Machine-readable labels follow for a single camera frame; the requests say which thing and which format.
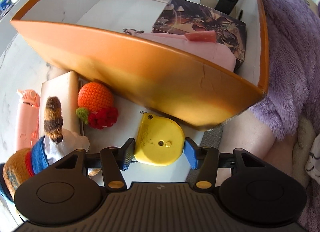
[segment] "round black pad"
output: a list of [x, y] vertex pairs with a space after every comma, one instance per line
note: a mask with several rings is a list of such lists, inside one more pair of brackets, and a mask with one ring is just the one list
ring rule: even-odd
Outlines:
[[70, 184], [65, 182], [50, 182], [38, 189], [37, 196], [46, 203], [62, 203], [69, 200], [74, 193], [75, 189]]
[[59, 226], [90, 215], [101, 203], [101, 190], [93, 180], [68, 169], [41, 172], [17, 189], [17, 210], [31, 222]]
[[246, 168], [219, 188], [221, 203], [253, 225], [280, 226], [298, 219], [306, 202], [304, 188], [273, 167]]

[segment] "crocheted orange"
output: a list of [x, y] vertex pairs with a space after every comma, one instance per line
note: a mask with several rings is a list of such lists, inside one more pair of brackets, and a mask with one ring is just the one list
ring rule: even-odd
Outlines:
[[85, 84], [79, 92], [78, 106], [86, 107], [90, 112], [113, 107], [113, 95], [104, 85], [96, 82]]

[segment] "plush toy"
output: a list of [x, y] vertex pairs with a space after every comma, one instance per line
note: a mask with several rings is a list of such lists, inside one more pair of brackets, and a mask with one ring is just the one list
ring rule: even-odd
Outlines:
[[[49, 97], [44, 112], [44, 131], [32, 148], [18, 150], [4, 164], [0, 164], [0, 194], [11, 200], [17, 188], [27, 179], [57, 162], [76, 149], [89, 149], [85, 136], [62, 128], [61, 104], [57, 97]], [[99, 170], [89, 170], [89, 175]]]
[[113, 107], [113, 95], [104, 85], [85, 84], [78, 95], [77, 116], [92, 128], [102, 130], [117, 122], [118, 109]]

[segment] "pink cloth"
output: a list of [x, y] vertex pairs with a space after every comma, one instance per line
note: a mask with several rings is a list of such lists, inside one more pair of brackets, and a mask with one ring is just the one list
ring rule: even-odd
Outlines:
[[162, 43], [177, 48], [198, 57], [211, 61], [227, 70], [233, 72], [236, 66], [236, 57], [230, 49], [220, 43], [189, 41], [184, 35], [169, 33], [139, 33], [131, 31], [132, 36]]

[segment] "purple fluffy blanket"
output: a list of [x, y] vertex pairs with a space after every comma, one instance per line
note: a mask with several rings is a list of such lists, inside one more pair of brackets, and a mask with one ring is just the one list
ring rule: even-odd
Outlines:
[[[266, 98], [251, 107], [278, 139], [293, 134], [298, 116], [320, 133], [320, 18], [303, 0], [263, 0], [269, 36], [270, 79]], [[320, 186], [312, 180], [300, 224], [320, 231]]]

